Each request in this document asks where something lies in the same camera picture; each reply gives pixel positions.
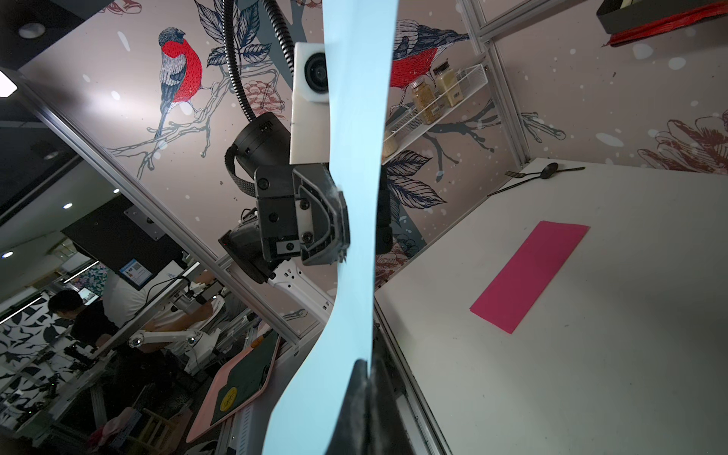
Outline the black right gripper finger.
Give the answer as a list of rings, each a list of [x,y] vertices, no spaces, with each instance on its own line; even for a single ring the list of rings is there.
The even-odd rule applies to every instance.
[[[411,454],[413,447],[399,414],[382,361],[355,362],[328,454]]]

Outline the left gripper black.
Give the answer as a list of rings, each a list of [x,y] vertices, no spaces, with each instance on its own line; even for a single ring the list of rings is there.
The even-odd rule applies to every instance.
[[[343,192],[326,163],[262,166],[255,173],[259,231],[269,263],[301,257],[304,265],[343,263],[350,246]],[[392,250],[391,193],[379,178],[375,254]]]

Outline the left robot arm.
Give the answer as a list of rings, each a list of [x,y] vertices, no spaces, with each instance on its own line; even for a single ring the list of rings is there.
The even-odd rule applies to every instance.
[[[226,169],[256,206],[219,242],[250,279],[284,291],[326,323],[333,301],[294,260],[303,265],[343,261],[350,242],[348,213],[328,164],[289,163],[290,141],[281,121],[265,113],[227,148]]]

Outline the magenta paper sheet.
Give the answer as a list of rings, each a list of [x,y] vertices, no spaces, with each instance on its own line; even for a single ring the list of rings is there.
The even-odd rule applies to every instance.
[[[576,224],[538,223],[470,312],[514,333],[589,230]]]

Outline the light blue paper sheet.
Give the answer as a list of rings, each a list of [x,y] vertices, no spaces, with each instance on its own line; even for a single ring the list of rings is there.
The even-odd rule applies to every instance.
[[[333,313],[271,413],[265,454],[324,454],[354,372],[371,373],[375,233],[394,53],[395,1],[326,1],[330,172],[342,191],[350,246]]]

